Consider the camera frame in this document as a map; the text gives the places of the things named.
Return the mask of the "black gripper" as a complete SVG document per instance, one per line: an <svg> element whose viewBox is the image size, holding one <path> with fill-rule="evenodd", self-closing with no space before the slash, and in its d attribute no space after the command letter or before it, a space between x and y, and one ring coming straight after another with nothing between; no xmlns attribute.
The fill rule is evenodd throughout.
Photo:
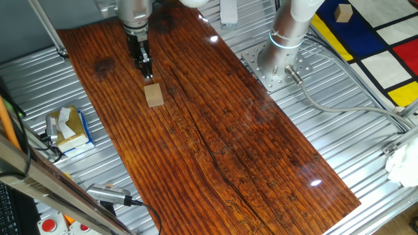
<svg viewBox="0 0 418 235"><path fill-rule="evenodd" d="M150 57L150 49L147 31L128 31L127 44L129 54L133 59L137 69L141 69L141 73L145 79L153 78L152 58Z"/></svg>

